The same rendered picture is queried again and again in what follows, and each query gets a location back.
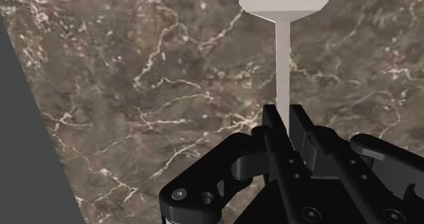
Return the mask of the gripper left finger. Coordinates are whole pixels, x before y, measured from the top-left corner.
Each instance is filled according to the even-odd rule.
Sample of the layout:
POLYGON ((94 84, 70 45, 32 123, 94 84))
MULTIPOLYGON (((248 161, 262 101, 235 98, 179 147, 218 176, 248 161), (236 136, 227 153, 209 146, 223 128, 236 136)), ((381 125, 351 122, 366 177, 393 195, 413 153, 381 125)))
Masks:
POLYGON ((225 224, 224 206, 255 176, 263 176, 265 186, 233 224, 295 224, 270 175, 274 164, 265 143, 268 129, 283 127, 277 108, 264 105, 262 123, 251 134, 231 134, 160 190, 162 224, 225 224))

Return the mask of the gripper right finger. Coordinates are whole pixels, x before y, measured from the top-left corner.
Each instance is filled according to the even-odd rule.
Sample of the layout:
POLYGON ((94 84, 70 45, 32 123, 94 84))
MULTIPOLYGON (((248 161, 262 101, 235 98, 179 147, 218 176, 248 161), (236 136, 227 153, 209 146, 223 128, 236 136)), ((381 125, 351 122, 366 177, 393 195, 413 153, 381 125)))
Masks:
POLYGON ((366 224, 424 224, 424 157, 369 134, 349 141, 289 108, 289 137, 316 177, 337 176, 366 224))

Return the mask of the white spatula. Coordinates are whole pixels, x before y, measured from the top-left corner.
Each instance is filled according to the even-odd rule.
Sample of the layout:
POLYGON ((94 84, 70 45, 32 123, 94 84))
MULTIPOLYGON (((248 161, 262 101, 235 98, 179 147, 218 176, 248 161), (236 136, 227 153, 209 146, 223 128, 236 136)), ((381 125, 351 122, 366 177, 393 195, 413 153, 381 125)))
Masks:
POLYGON ((248 13, 275 24, 276 106, 289 126, 291 22, 318 12, 329 0, 238 0, 248 13))

